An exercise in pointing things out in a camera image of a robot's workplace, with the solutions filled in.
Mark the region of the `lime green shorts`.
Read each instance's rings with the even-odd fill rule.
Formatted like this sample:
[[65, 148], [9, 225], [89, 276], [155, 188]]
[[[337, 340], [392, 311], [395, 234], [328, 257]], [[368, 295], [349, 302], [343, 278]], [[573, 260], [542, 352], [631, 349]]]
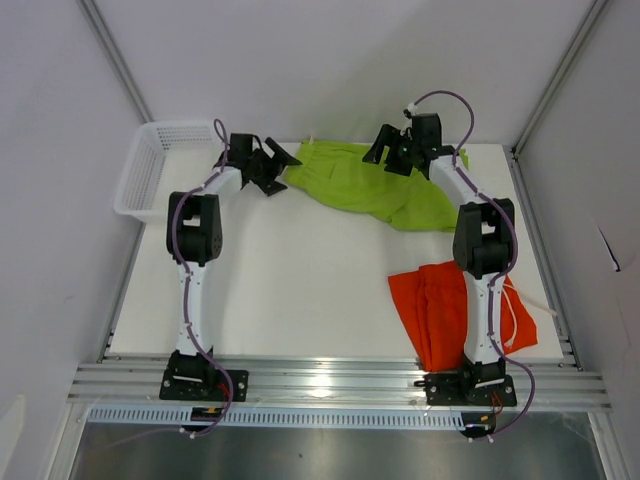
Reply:
[[362, 161], [369, 147], [335, 141], [301, 144], [284, 180], [321, 204], [368, 214], [399, 231], [452, 232], [458, 208], [422, 173], [396, 175]]

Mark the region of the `orange shorts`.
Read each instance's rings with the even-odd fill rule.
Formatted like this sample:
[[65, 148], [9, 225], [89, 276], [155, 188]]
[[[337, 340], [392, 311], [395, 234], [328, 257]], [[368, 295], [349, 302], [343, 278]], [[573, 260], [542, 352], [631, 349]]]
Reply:
[[[467, 292], [454, 262], [423, 265], [388, 277], [391, 297], [426, 371], [456, 370], [463, 364], [467, 334]], [[501, 299], [503, 351], [511, 354], [538, 343], [537, 327], [510, 279]]]

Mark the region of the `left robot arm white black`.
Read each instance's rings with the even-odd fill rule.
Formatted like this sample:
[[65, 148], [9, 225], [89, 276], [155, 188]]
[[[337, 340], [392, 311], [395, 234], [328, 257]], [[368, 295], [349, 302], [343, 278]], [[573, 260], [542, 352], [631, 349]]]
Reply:
[[286, 189], [278, 178], [301, 162], [273, 138], [254, 134], [221, 135], [223, 151], [212, 172], [192, 189], [170, 194], [166, 247], [179, 269], [180, 327], [169, 371], [197, 400], [216, 390], [224, 368], [213, 358], [213, 334], [207, 325], [207, 287], [223, 248], [222, 205], [249, 183], [270, 197]]

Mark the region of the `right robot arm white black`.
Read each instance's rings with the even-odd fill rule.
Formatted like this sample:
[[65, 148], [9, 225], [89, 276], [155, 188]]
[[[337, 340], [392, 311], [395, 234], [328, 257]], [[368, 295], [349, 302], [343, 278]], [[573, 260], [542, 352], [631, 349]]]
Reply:
[[420, 172], [458, 209], [452, 253], [467, 289], [468, 329], [456, 389], [475, 404], [506, 380], [501, 295], [518, 254], [514, 205], [483, 192], [459, 152], [443, 143], [438, 115], [409, 113], [407, 118], [403, 129], [382, 125], [363, 161], [382, 163], [385, 171], [402, 176]]

